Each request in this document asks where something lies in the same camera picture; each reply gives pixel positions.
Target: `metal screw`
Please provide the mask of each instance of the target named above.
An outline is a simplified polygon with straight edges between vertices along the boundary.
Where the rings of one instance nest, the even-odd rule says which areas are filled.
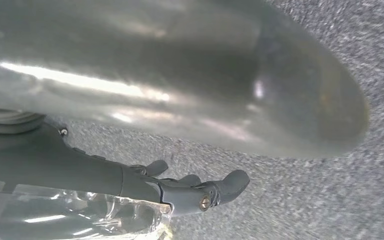
[[[199,203],[199,208],[201,209],[201,211],[205,212],[208,210],[208,208],[210,207],[210,196],[205,194],[202,198],[201,198],[201,201]]]
[[[67,128],[61,128],[59,130],[59,134],[61,135],[61,137],[64,137],[64,136],[67,136],[69,134],[69,131]]]

